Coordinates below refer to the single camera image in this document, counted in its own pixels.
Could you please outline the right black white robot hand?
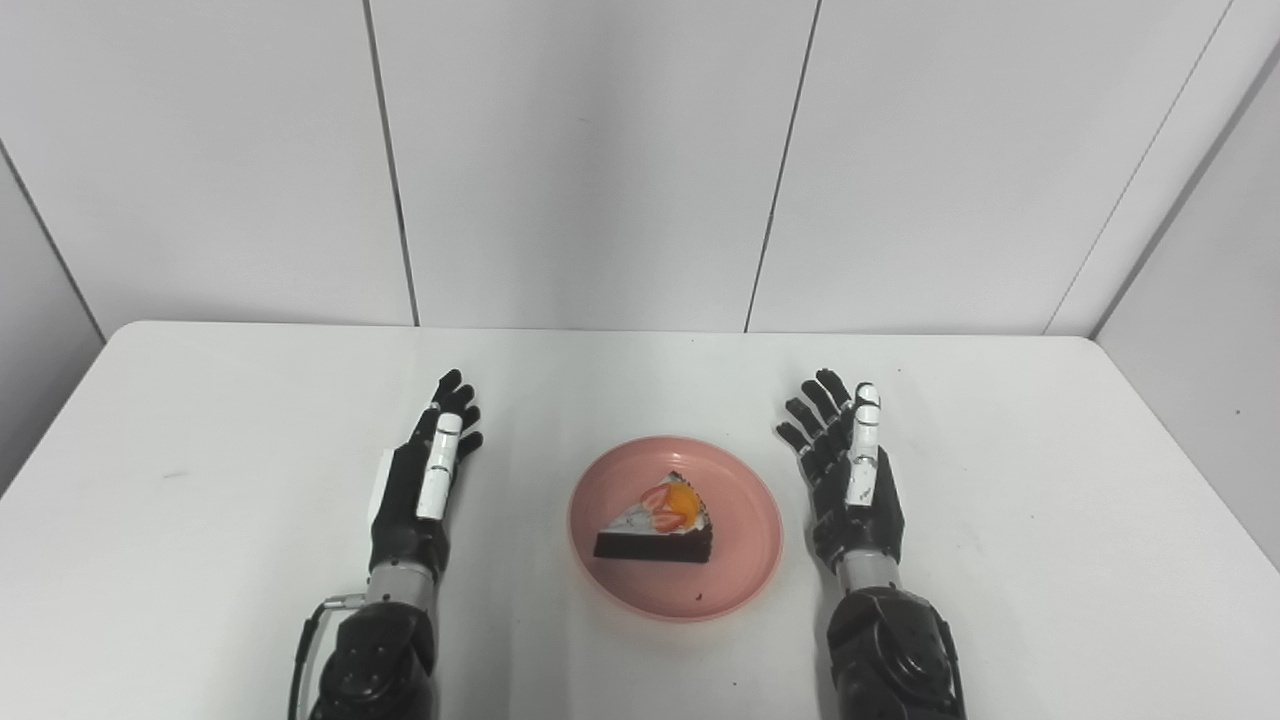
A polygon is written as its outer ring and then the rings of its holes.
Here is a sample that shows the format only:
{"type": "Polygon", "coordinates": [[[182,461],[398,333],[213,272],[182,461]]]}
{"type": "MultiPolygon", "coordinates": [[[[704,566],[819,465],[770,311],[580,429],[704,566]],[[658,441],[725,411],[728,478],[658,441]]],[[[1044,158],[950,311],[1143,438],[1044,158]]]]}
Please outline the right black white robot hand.
{"type": "Polygon", "coordinates": [[[790,398],[777,436],[795,452],[814,511],[817,557],[829,569],[854,551],[899,562],[905,516],[890,455],[881,443],[881,395],[849,388],[822,368],[790,398]]]}

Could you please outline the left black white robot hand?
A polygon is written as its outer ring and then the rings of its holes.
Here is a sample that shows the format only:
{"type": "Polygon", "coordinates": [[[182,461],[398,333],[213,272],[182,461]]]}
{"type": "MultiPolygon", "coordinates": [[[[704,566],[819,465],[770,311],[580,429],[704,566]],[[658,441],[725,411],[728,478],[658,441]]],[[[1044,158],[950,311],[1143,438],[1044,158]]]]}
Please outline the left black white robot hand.
{"type": "Polygon", "coordinates": [[[456,473],[462,461],[484,442],[483,433],[474,429],[481,418],[474,401],[475,388],[465,383],[461,370],[449,370],[438,380],[408,438],[394,450],[371,524],[370,570],[384,562],[413,562],[425,568],[434,580],[442,578],[451,552],[444,523],[449,493],[457,484],[456,473]],[[444,498],[422,516],[419,503],[433,466],[431,455],[442,439],[449,460],[444,498]]]}

